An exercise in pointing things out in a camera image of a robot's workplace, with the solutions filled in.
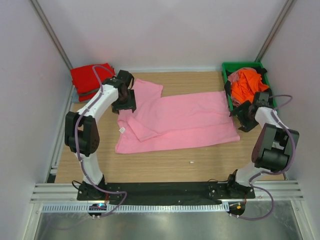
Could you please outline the pink t shirt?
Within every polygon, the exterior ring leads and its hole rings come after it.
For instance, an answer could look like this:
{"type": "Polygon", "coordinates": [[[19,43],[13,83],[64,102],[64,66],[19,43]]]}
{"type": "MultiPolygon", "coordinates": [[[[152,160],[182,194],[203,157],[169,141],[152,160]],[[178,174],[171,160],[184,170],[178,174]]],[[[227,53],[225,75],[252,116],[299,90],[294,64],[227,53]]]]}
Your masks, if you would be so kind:
{"type": "Polygon", "coordinates": [[[117,154],[200,148],[237,142],[224,91],[162,96],[163,86],[137,79],[136,110],[122,110],[117,154]]]}

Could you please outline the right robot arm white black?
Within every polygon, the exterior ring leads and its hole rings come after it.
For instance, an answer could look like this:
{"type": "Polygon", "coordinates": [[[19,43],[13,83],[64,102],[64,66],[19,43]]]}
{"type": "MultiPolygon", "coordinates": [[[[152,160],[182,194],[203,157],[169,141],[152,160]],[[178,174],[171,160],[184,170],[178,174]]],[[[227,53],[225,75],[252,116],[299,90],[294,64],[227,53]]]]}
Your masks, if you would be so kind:
{"type": "Polygon", "coordinates": [[[261,126],[250,163],[227,179],[225,192],[231,198],[247,197],[253,191],[254,182],[265,175],[283,174],[295,157],[300,134],[281,121],[272,100],[268,92],[256,92],[252,101],[247,100],[230,113],[237,117],[239,129],[245,133],[261,126]]]}

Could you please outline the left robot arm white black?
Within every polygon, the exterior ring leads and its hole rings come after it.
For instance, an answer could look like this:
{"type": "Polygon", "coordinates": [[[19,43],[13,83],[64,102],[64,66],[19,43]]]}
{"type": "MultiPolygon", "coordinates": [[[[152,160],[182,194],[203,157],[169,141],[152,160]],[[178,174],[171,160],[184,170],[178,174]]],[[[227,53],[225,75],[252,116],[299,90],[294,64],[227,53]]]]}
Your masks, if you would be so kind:
{"type": "Polygon", "coordinates": [[[117,76],[99,80],[94,97],[77,112],[70,111],[65,116],[64,143],[75,154],[83,173],[82,183],[77,188],[78,200],[101,200],[109,194],[98,163],[100,135],[97,123],[108,108],[115,114],[136,110],[134,80],[125,70],[120,70],[117,76]]]}

